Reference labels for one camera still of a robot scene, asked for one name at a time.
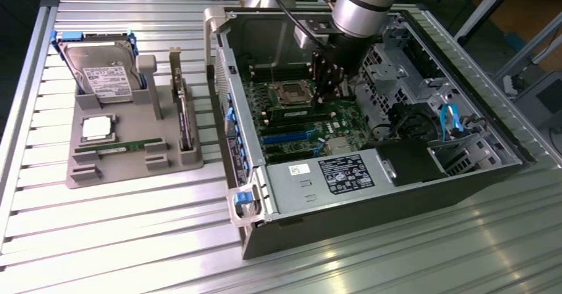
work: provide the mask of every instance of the aluminum workbench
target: aluminum workbench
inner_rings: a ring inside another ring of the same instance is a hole
[[[418,19],[540,161],[454,207],[242,260],[205,75],[211,5],[60,0],[42,7],[0,147],[0,293],[562,293],[562,157],[431,14],[409,5],[395,7]],[[66,188],[75,81],[50,47],[54,28],[131,28],[140,53],[156,56],[160,85],[171,79],[168,48],[183,49],[202,169]]]

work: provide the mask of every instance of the warning label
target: warning label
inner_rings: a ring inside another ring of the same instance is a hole
[[[361,155],[327,159],[318,163],[333,194],[375,186]]]
[[[131,95],[130,81],[123,66],[84,68],[83,71],[98,98]]]

